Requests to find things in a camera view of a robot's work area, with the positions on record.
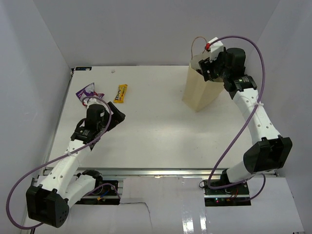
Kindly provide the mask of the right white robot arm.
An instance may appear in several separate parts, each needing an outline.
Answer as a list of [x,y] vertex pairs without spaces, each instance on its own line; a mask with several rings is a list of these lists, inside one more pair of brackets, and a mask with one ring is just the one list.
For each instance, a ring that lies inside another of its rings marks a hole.
[[205,81],[220,78],[225,90],[237,105],[245,119],[244,128],[248,128],[252,147],[248,149],[241,162],[225,169],[220,180],[207,181],[206,187],[232,194],[238,184],[244,183],[256,174],[280,169],[284,166],[293,143],[289,137],[283,137],[273,126],[263,104],[261,93],[254,79],[245,73],[246,54],[243,49],[224,49],[215,60],[210,58],[199,61]]

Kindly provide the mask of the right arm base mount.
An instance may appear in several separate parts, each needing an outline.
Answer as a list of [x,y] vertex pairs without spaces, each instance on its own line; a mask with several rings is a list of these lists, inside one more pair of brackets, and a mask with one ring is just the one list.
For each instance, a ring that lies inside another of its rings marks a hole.
[[251,206],[249,188],[246,182],[218,190],[210,189],[207,184],[207,180],[199,183],[199,188],[204,192],[206,207]]

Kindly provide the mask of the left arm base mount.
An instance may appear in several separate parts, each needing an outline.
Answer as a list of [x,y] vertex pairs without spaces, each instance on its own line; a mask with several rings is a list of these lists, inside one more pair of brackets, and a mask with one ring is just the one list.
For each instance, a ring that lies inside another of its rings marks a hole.
[[96,170],[86,170],[82,173],[77,174],[77,178],[81,175],[92,176],[95,180],[95,188],[104,183],[110,183],[111,185],[104,185],[101,188],[98,188],[90,195],[82,198],[76,204],[78,205],[118,205],[120,199],[117,196],[114,188],[118,190],[118,181],[117,180],[104,180],[102,174]]

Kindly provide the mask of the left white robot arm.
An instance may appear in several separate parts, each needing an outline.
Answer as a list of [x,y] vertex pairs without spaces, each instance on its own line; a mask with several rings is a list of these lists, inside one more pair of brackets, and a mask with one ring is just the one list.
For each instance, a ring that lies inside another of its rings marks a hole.
[[104,186],[101,173],[86,170],[76,173],[83,160],[91,153],[100,136],[125,120],[125,114],[112,102],[100,104],[91,99],[86,117],[76,126],[61,159],[38,186],[26,192],[28,217],[56,228],[68,217],[70,208],[85,195],[99,194]]

